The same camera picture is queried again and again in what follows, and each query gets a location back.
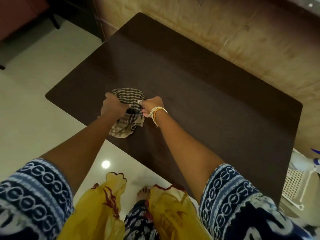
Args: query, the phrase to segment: patterned pants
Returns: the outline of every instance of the patterned pants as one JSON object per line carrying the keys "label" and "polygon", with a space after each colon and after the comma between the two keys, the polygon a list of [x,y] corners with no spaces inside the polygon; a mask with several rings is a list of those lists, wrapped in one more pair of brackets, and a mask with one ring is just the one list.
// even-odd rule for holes
{"label": "patterned pants", "polygon": [[125,233],[123,239],[158,240],[158,231],[155,229],[145,200],[138,201],[125,217]]}

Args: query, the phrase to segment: forearm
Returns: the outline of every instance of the forearm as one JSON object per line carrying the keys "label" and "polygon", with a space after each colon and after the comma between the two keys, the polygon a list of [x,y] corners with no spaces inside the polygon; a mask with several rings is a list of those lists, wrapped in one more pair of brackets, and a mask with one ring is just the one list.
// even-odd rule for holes
{"label": "forearm", "polygon": [[70,139],[41,157],[56,165],[76,193],[118,116],[105,113]]}
{"label": "forearm", "polygon": [[159,110],[155,116],[174,160],[195,199],[200,202],[206,182],[212,172],[223,163],[222,159],[190,136],[165,111]]}

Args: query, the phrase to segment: glossy floor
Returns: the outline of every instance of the glossy floor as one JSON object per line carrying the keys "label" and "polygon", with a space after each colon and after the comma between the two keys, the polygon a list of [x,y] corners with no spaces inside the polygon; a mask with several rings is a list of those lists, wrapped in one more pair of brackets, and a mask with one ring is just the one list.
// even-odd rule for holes
{"label": "glossy floor", "polygon": [[[0,181],[85,127],[49,102],[45,94],[99,47],[101,40],[58,20],[59,30],[50,20],[42,20],[0,44],[0,64],[6,66],[0,71]],[[74,201],[95,183],[102,183],[107,172],[124,173],[127,179],[121,197],[122,219],[143,186],[170,185],[105,141]]]}

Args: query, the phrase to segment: beige wall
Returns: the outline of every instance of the beige wall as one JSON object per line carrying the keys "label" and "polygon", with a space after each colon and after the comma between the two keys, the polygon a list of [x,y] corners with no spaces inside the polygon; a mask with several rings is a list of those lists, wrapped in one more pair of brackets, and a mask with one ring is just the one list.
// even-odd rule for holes
{"label": "beige wall", "polygon": [[266,0],[95,0],[112,35],[137,12],[303,103],[295,148],[320,149],[320,29]]}

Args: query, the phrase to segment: hand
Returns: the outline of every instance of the hand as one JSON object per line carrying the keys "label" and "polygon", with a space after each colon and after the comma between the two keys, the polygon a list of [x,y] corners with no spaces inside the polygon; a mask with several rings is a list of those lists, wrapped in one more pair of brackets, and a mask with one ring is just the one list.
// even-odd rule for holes
{"label": "hand", "polygon": [[162,99],[159,96],[147,100],[140,100],[139,104],[142,106],[142,113],[144,117],[147,117],[150,111],[155,107],[164,108]]}
{"label": "hand", "polygon": [[130,104],[121,103],[116,95],[107,92],[106,99],[103,101],[103,106],[101,108],[101,115],[105,113],[112,113],[117,117],[117,119],[119,119],[125,115],[126,110],[130,107]]}

